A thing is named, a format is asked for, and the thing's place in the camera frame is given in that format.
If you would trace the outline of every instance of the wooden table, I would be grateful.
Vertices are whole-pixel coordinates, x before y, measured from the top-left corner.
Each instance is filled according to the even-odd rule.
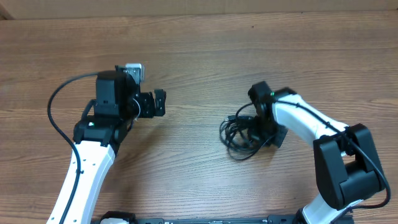
[[[397,11],[0,21],[0,223],[43,223],[58,197],[71,150],[47,119],[54,89],[131,62],[146,66],[143,91],[167,91],[167,114],[139,120],[124,140],[95,217],[264,217],[309,203],[313,152],[292,132],[244,162],[218,138],[224,117],[266,80],[372,131],[393,198],[354,218],[397,223],[397,21]],[[53,117],[69,136],[94,97],[94,78],[56,97]]]

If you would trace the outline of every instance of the robotic arm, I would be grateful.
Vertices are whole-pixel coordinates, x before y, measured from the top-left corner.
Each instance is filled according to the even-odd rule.
[[[140,83],[144,79],[141,64],[116,66],[116,71],[94,75],[97,76],[96,99],[88,103],[73,131],[80,161],[73,152],[48,224],[90,223],[105,175],[133,121],[165,114],[166,92],[155,90],[155,99],[151,92],[141,93]],[[88,115],[91,107],[94,115]],[[81,164],[80,178],[74,189],[78,163]],[[73,200],[68,204],[71,192]]]
[[[335,121],[303,101],[293,90],[284,88],[273,92],[265,82],[253,85],[249,96],[265,135],[278,135],[277,129],[286,127],[313,146],[320,194],[291,217],[291,223],[335,222],[347,209],[388,185],[371,133],[362,124],[350,127]],[[284,137],[276,137],[279,146]],[[344,164],[342,157],[346,155],[355,155],[355,161]]]

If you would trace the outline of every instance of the white arm segment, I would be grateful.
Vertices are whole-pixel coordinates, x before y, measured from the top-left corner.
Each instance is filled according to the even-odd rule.
[[[80,155],[83,173],[80,174],[78,187],[65,219],[65,224],[85,224],[91,221],[101,185],[115,158],[110,145],[102,147],[100,144],[100,142],[82,141],[75,145]],[[47,224],[60,222],[75,183],[76,169],[76,156],[75,153],[72,153],[67,176]]]
[[[330,122],[332,126],[340,131],[344,131],[345,127],[348,125],[335,121],[323,113],[319,112],[317,109],[306,103],[303,98],[298,95],[287,95],[279,98],[280,101],[288,101],[291,103],[300,103],[300,105],[312,110],[319,117],[325,121]],[[336,134],[330,128],[326,128],[319,120],[314,118],[308,112],[301,108],[297,108],[292,105],[287,105],[283,103],[274,103],[272,105],[272,113],[274,114],[275,121],[285,126],[286,128],[292,130],[296,135],[302,138],[307,144],[313,146],[313,141],[320,138],[322,135],[332,136]]]
[[[351,207],[362,201],[363,200],[357,200],[349,204],[347,207]],[[322,198],[321,194],[318,194],[311,203],[303,208],[303,216],[305,221],[307,221],[307,224],[329,224],[338,215],[345,211],[346,208],[341,210],[331,208]]]
[[[322,114],[317,109],[306,103],[300,95],[287,95],[278,100],[288,101],[295,104],[300,103],[300,105],[312,110],[319,117],[324,119],[326,122],[330,122],[332,126],[340,131],[344,131],[345,127],[348,126],[345,123],[335,121]],[[336,132],[330,128],[326,128],[323,123],[314,118],[311,114],[301,108],[297,108],[296,106],[277,102],[273,104],[272,112],[274,114],[274,119],[278,124],[292,130],[310,146],[313,146],[313,141],[319,139],[322,135],[332,136],[336,134]],[[361,201],[362,200],[355,201],[348,206],[356,205]],[[342,210],[331,208],[322,196],[318,194],[311,203],[304,207],[303,216],[308,224],[329,224],[344,210],[345,208]]]

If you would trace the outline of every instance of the white robotic arm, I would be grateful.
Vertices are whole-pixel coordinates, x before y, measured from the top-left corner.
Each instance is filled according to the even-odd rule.
[[[65,85],[90,76],[97,76],[96,99],[88,103],[81,120],[75,125],[73,143],[52,119],[52,100]],[[72,78],[60,85],[50,97],[47,107],[49,120],[72,147],[73,153],[48,224],[90,223],[101,185],[120,144],[132,128],[132,121],[165,114],[166,92],[155,90],[155,99],[151,92],[142,93],[140,82],[143,79],[144,67],[141,64],[117,65],[116,71]],[[88,115],[92,107],[94,115]]]
[[[329,122],[332,126],[337,128],[339,131],[345,131],[348,127],[347,124],[335,121],[323,113],[319,112],[308,103],[306,103],[303,98],[298,94],[289,94],[278,100],[284,102],[290,102],[294,104],[300,104],[314,113],[319,117]],[[333,136],[337,134],[334,130],[327,128],[323,123],[321,123],[314,116],[310,115],[308,112],[301,108],[297,108],[293,105],[288,105],[285,103],[276,102],[272,105],[272,113],[274,115],[275,121],[285,126],[286,128],[292,130],[296,135],[302,138],[307,144],[313,146],[313,141],[319,139],[321,136]],[[347,207],[356,205],[363,200],[357,200],[350,203]],[[330,223],[341,213],[345,211],[346,208],[340,210],[331,208],[320,194],[315,197],[315,199],[303,208],[303,217],[307,221],[307,224],[319,224],[319,223]]]

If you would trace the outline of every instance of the black cable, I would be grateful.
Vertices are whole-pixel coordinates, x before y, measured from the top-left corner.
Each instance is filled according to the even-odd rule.
[[[133,118],[133,119],[131,120],[130,126],[127,128],[127,132],[131,131],[132,126],[134,125],[134,120],[137,120],[138,117],[141,115],[141,106],[139,105],[139,103],[138,103],[138,101],[137,101],[136,99],[133,98],[132,100],[133,100],[133,101],[136,103],[136,105],[138,106],[138,115],[137,115],[135,118]]]
[[[334,126],[332,126],[329,122],[325,121],[324,119],[322,119],[319,115],[317,115],[316,113],[314,113],[312,110],[308,109],[305,106],[300,105],[299,103],[291,103],[288,101],[281,101],[281,100],[277,100],[276,103],[283,103],[286,105],[291,105],[291,106],[295,106],[297,108],[301,108],[303,110],[305,110],[306,112],[308,112],[309,114],[311,114],[313,117],[315,117],[317,120],[319,120],[321,123],[323,123],[326,127],[334,130],[334,132],[338,133],[341,137],[343,137],[349,144],[351,144],[354,148],[355,151],[357,153],[359,153],[361,156],[363,156],[373,167],[374,170],[376,171],[376,174],[381,178],[383,184],[386,187],[386,198],[384,199],[383,202],[377,204],[377,205],[354,205],[352,207],[348,207],[346,208],[346,210],[339,215],[335,220],[339,219],[340,217],[344,216],[345,214],[347,214],[347,212],[352,211],[354,209],[358,209],[358,208],[364,208],[364,209],[373,209],[373,208],[381,208],[386,206],[390,199],[391,199],[391,188],[390,185],[386,179],[386,177],[384,176],[384,174],[377,168],[377,166],[374,164],[374,162],[368,157],[368,155],[366,155],[366,153],[353,141],[351,140],[349,137],[347,137],[345,134],[343,134],[340,130],[338,130],[337,128],[335,128]]]
[[[229,116],[220,124],[221,142],[227,147],[229,156],[238,161],[249,159],[274,137],[271,136],[265,139],[260,135],[254,136],[254,133],[257,133],[258,130],[256,118],[252,116],[239,115],[243,109],[250,105],[252,105],[252,103],[242,106],[238,109],[235,116]],[[234,140],[237,134],[239,134],[243,143],[238,143]],[[243,155],[243,157],[233,156],[231,151],[236,154]]]
[[[67,203],[67,206],[65,207],[65,210],[63,211],[62,217],[60,219],[60,224],[62,224],[65,221],[65,218],[67,217],[67,213],[69,211],[70,205],[72,204],[72,200],[73,197],[75,196],[76,193],[76,189],[77,189],[77,185],[79,183],[79,177],[80,177],[80,156],[79,156],[79,152],[77,151],[76,146],[74,145],[74,143],[68,138],[68,136],[55,124],[52,115],[51,115],[51,104],[52,101],[55,98],[55,95],[63,88],[65,87],[67,84],[75,81],[75,80],[79,80],[81,78],[85,78],[85,77],[91,77],[91,76],[95,76],[97,75],[97,73],[90,73],[90,74],[85,74],[85,75],[80,75],[74,78],[69,79],[68,81],[62,83],[51,95],[50,99],[49,99],[49,103],[47,105],[47,116],[49,117],[49,120],[52,124],[52,126],[55,128],[55,130],[58,131],[58,133],[60,133],[60,135],[69,143],[70,147],[72,147],[73,152],[75,153],[76,156],[76,163],[77,163],[77,169],[76,169],[76,178],[75,178],[75,183],[73,184],[73,188],[72,191],[70,192],[70,196],[69,196],[69,200]]]
[[[88,115],[88,112],[90,112],[90,109],[94,106],[94,104],[96,103],[96,100],[90,100],[85,108],[85,110],[83,110],[82,114],[81,114],[81,119],[85,119]]]

